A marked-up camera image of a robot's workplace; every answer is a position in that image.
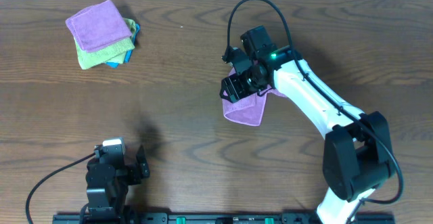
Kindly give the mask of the folded green cloth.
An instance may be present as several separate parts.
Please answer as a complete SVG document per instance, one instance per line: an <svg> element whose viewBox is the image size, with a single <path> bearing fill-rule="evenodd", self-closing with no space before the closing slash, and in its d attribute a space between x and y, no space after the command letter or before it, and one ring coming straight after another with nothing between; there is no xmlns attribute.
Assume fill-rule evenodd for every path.
<svg viewBox="0 0 433 224"><path fill-rule="evenodd" d="M124 21L131 30L131 27L134 26L135 21L128 18L125 18ZM130 49L134 49L135 45L132 43L131 37L132 36L127 39L120 40L95 52L83 51L79 46L77 39L75 39L77 58L81 68L86 70L100 64L105 64L107 61L111 60L117 55L125 53Z"/></svg>

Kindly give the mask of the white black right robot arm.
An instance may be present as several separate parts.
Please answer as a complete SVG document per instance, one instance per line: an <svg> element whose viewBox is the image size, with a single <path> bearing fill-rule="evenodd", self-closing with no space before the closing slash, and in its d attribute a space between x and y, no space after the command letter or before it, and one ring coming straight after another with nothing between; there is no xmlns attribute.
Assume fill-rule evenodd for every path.
<svg viewBox="0 0 433 224"><path fill-rule="evenodd" d="M221 81L224 117L258 126L268 94L288 98L325 140L323 175L328 189L309 221L385 223L380 217L356 213L399 171L387 120L379 112L366 114L342 99L295 49L278 48L263 26L245 32L241 41L243 49L228 46L222 56L233 67Z"/></svg>

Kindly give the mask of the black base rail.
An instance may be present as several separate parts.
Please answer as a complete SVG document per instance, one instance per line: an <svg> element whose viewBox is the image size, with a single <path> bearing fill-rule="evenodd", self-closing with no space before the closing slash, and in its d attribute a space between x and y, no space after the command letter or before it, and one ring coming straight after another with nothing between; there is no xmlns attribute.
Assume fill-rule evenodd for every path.
<svg viewBox="0 0 433 224"><path fill-rule="evenodd" d="M284 212L278 215L168 215L163 212L144 212L127 217L124 223L131 224L319 224L319 217L313 212ZM53 224L80 223L80 215L54 215ZM85 215L82 223L121 223L91 219ZM391 214L359 214L353 223L395 224Z"/></svg>

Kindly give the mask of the purple microfiber cloth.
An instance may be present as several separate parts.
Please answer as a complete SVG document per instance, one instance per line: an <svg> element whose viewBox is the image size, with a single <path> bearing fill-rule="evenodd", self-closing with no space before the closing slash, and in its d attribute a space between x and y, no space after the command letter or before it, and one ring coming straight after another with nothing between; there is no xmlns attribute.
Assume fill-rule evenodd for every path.
<svg viewBox="0 0 433 224"><path fill-rule="evenodd" d="M223 116L227 120L238 124L248 125L251 127L260 126L265 111L267 95L270 93L278 97L286 98L286 96L278 90L270 87L268 88L269 91L266 91L263 96L253 94L235 103L223 99Z"/></svg>

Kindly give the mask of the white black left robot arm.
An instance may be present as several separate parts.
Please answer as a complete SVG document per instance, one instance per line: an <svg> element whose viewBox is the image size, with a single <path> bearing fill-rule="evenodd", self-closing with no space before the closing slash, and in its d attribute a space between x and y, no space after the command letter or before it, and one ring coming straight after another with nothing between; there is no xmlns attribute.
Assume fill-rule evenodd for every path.
<svg viewBox="0 0 433 224"><path fill-rule="evenodd" d="M87 198L79 223L139 223L139 215L125 204L129 186L150 176L145 150L140 146L136 162L124 162L120 145L97 145L95 158L87 163Z"/></svg>

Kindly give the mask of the folded purple cloth on stack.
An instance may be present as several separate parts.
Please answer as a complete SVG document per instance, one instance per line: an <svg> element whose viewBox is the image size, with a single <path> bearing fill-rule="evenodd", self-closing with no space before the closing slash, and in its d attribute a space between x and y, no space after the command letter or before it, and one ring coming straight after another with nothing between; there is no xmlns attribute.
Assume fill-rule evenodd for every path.
<svg viewBox="0 0 433 224"><path fill-rule="evenodd" d="M66 20L66 26L87 52L99 51L132 35L111 0L80 10Z"/></svg>

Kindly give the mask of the folded blue cloth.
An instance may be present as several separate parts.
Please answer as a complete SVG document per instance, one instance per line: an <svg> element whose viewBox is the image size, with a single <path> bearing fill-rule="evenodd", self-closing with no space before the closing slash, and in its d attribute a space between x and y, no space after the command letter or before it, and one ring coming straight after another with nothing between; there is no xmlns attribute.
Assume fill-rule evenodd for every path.
<svg viewBox="0 0 433 224"><path fill-rule="evenodd" d="M137 23L134 24L134 26L131 27L131 32L133 33L133 36L131 37L131 41L133 44L136 42L136 36L138 32L140 31L140 25ZM117 55L116 57L112 58L111 60L106 62L107 66L110 66L111 68L117 68L120 64L128 63L131 59L133 50L130 49L126 51L125 53L122 53L120 55Z"/></svg>

